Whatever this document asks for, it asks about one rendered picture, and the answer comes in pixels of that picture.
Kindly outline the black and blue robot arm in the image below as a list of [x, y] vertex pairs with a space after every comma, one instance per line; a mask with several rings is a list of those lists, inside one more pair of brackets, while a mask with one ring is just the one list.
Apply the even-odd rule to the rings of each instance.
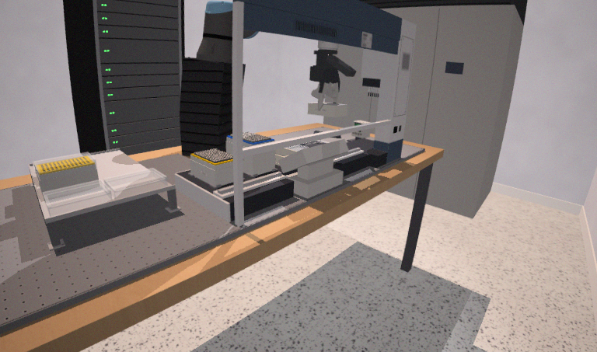
[[209, 1], [196, 59], [232, 63], [232, 3]]

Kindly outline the beige one-well reservoir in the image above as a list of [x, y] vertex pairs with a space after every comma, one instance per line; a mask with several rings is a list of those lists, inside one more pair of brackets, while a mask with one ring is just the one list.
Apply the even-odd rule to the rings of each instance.
[[288, 149], [288, 148], [281, 148], [275, 150], [275, 165], [280, 165], [279, 159], [282, 159], [288, 155], [295, 153], [296, 151]]

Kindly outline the yellow tip rack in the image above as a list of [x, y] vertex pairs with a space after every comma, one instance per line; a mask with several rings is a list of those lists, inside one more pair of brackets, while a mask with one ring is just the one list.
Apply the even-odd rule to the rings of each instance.
[[233, 183], [233, 155], [216, 148], [190, 154], [190, 173], [215, 186]]

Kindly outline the cream ready button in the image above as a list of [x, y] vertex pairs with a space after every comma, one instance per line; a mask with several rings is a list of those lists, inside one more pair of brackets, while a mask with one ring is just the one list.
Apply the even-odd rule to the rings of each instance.
[[370, 132], [371, 132], [371, 129], [353, 132], [353, 133], [351, 133], [351, 136], [355, 136], [355, 139], [350, 139], [347, 141], [354, 141], [354, 140], [358, 140], [360, 138], [370, 138]]

